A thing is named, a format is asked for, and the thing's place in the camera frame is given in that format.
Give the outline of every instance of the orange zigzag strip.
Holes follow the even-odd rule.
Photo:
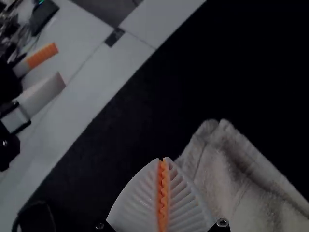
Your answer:
[[[158,223],[159,232],[166,232],[168,225],[168,164],[165,159],[159,163],[158,171]]]

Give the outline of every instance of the black object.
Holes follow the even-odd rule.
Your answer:
[[[23,91],[23,87],[10,65],[0,59],[0,106],[10,102]]]
[[[18,226],[22,232],[56,232],[52,211],[43,201],[35,202],[21,209],[12,226],[12,232],[17,232]]]
[[[116,232],[106,220],[98,220],[92,229],[93,232]]]
[[[58,10],[59,7],[51,0],[45,0],[41,4],[37,5],[33,9],[30,19],[32,36],[37,36]]]
[[[2,118],[4,118],[5,116],[7,116],[10,112],[17,109],[18,107],[19,107],[18,101],[13,101],[13,102],[10,102],[10,103],[7,103],[7,104],[4,104],[3,106],[1,106],[1,108],[0,108],[0,120]],[[22,130],[24,130],[25,128],[27,128],[28,126],[31,125],[31,120],[28,117],[28,115],[25,112],[23,112],[23,115],[28,118],[28,121],[24,124],[21,124],[18,128],[16,128],[14,131],[12,131],[11,135],[16,135],[19,132],[21,132]]]
[[[19,102],[17,101],[3,104],[0,107],[0,172],[8,169],[10,162],[20,153],[20,141],[16,134],[31,124],[31,120],[28,119],[26,123],[20,125],[13,132],[9,132],[6,129],[6,127],[1,122],[1,119],[18,107]]]
[[[231,232],[230,223],[225,218],[220,218],[216,223],[208,230],[208,232]]]
[[[109,47],[113,47],[114,44],[124,35],[125,31],[121,28],[116,28],[109,37],[105,40],[105,44]]]
[[[10,162],[20,153],[20,141],[11,135],[0,122],[0,172],[9,168]]]
[[[5,9],[6,4],[0,1],[0,13]]]

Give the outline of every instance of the orange block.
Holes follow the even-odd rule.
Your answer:
[[[43,63],[44,61],[48,60],[49,58],[53,57],[58,53],[58,49],[56,47],[55,43],[51,43],[44,48],[42,48],[40,51],[35,53],[29,58],[26,58],[26,61],[30,67],[30,69],[35,68],[39,64]]]

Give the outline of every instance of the black bracket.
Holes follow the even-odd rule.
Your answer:
[[[217,222],[207,232],[231,232],[229,221],[225,218],[217,220]],[[99,220],[95,223],[94,232],[116,232],[110,224],[105,220]]]
[[[19,106],[18,101],[13,101],[2,105],[0,108],[0,172],[7,170],[10,162],[20,153],[20,141],[16,135],[31,124],[30,118],[21,108],[20,110],[28,119],[26,123],[20,125],[13,132],[9,132],[1,122],[2,118]]]

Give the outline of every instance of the black device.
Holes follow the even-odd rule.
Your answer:
[[[4,4],[3,2],[0,2],[0,13],[5,9],[6,4]]]
[[[59,7],[51,0],[40,1],[34,7],[30,18],[32,36],[37,36],[58,10]]]
[[[18,97],[22,91],[23,87],[12,67],[0,59],[0,106]]]

